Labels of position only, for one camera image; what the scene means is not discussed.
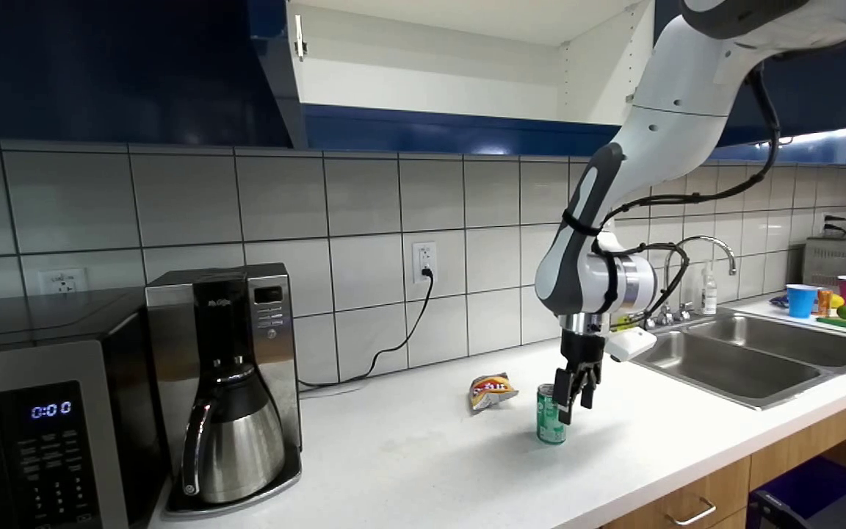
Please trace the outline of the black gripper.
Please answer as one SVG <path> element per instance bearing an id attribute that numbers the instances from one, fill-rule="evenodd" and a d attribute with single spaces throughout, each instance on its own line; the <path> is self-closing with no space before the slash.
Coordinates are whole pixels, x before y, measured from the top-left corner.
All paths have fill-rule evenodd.
<path id="1" fill-rule="evenodd" d="M 598 314 L 560 317 L 563 368 L 554 371 L 552 402 L 563 425 L 571 424 L 574 394 L 580 408 L 593 408 L 605 352 L 605 339 L 598 336 L 598 328 Z"/>

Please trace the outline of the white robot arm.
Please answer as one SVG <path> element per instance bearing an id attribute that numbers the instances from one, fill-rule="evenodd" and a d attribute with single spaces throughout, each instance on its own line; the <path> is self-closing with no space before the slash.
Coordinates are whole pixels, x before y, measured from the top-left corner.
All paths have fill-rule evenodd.
<path id="1" fill-rule="evenodd" d="M 717 146 L 742 80 L 751 80 L 777 152 L 777 117 L 756 64 L 846 40 L 846 0 L 680 0 L 659 30 L 635 89 L 630 111 L 586 161 L 533 272 L 533 296 L 560 321 L 563 368 L 552 406 L 563 425 L 571 406 L 593 406 L 602 378 L 602 314 L 643 309 L 655 272 L 621 250 L 608 224 L 635 208 L 635 192 L 695 171 Z"/>

